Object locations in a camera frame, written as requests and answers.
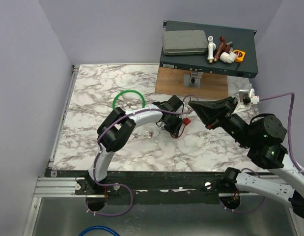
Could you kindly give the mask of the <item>red plastic seal tag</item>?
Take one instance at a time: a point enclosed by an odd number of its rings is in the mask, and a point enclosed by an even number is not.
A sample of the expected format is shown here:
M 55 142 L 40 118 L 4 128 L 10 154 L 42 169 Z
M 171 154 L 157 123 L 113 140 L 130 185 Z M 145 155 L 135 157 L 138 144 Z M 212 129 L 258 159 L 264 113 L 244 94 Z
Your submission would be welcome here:
M 174 139 L 178 139 L 180 138 L 184 131 L 185 131 L 185 128 L 191 123 L 191 120 L 189 118 L 184 118 L 182 120 L 182 123 L 181 125 L 179 126 L 179 129 L 177 131 L 175 131 L 174 133 L 171 133 L 170 136 Z

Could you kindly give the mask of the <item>brass padlock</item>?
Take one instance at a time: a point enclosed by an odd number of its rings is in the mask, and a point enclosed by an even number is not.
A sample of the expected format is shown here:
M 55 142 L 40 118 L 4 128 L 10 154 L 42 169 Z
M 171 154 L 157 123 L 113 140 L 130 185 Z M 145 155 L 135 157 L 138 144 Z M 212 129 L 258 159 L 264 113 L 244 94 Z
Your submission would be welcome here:
M 164 122 L 160 122 L 158 124 L 158 126 L 161 128 L 161 129 L 165 129 L 165 123 Z

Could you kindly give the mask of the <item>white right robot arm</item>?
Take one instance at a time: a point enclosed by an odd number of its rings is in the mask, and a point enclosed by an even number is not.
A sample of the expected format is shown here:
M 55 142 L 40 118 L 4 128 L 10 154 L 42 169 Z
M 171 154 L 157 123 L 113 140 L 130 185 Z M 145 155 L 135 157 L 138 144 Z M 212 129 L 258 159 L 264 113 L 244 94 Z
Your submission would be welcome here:
M 256 166 L 279 176 L 285 184 L 277 184 L 228 167 L 220 180 L 223 191 L 248 191 L 276 200 L 304 219 L 304 169 L 291 157 L 282 142 L 287 130 L 273 114 L 258 115 L 257 121 L 245 122 L 235 113 L 238 100 L 228 97 L 219 101 L 190 101 L 208 130 L 222 128 L 248 149 L 248 158 Z

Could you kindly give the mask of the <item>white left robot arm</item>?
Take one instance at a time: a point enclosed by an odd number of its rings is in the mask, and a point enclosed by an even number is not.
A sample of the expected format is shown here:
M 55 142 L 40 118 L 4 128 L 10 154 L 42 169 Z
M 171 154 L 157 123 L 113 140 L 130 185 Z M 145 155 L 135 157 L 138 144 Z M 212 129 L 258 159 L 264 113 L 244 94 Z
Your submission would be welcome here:
M 124 111 L 116 107 L 97 129 L 99 151 L 85 178 L 87 189 L 99 194 L 104 187 L 108 167 L 113 156 L 122 149 L 135 128 L 150 123 L 162 123 L 163 129 L 172 137 L 178 138 L 183 119 L 178 112 L 183 101 L 176 95 L 163 102 L 153 102 L 150 106 L 133 111 Z

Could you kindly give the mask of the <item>white elbow pipe fitting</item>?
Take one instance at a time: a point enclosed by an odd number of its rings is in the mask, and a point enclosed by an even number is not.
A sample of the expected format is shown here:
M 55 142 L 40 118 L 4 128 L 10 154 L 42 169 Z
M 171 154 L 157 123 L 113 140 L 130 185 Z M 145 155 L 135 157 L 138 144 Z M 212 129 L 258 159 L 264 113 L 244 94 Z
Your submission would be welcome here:
M 227 52 L 223 52 L 221 55 L 220 55 L 220 60 L 224 63 L 228 63 L 228 64 L 231 64 L 233 63 L 237 58 L 237 54 L 236 53 L 233 53 L 233 52 L 230 52 L 230 53 L 227 53 Z

